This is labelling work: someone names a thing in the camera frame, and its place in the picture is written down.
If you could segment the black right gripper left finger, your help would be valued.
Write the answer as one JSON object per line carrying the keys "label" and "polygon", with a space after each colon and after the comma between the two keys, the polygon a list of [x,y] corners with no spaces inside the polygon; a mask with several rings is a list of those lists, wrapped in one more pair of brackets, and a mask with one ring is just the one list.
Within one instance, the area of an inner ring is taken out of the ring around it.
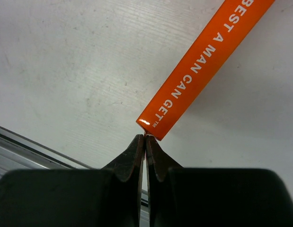
{"label": "black right gripper left finger", "polygon": [[144,137],[101,169],[14,170],[0,179],[0,227],[137,227]]}

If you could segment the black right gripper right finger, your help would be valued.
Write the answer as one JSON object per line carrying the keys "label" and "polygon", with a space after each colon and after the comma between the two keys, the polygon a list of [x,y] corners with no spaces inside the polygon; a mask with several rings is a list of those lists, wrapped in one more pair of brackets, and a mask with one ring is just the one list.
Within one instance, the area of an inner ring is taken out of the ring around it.
{"label": "black right gripper right finger", "polygon": [[146,136],[152,227],[293,227],[282,179],[261,168],[187,168]]}

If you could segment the orange razor cartridge box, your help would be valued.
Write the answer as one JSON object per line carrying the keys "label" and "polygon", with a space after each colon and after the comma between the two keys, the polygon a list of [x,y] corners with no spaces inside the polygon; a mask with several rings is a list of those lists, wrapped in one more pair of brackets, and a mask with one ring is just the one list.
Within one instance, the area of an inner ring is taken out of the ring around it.
{"label": "orange razor cartridge box", "polygon": [[162,140],[273,3],[225,0],[136,123]]}

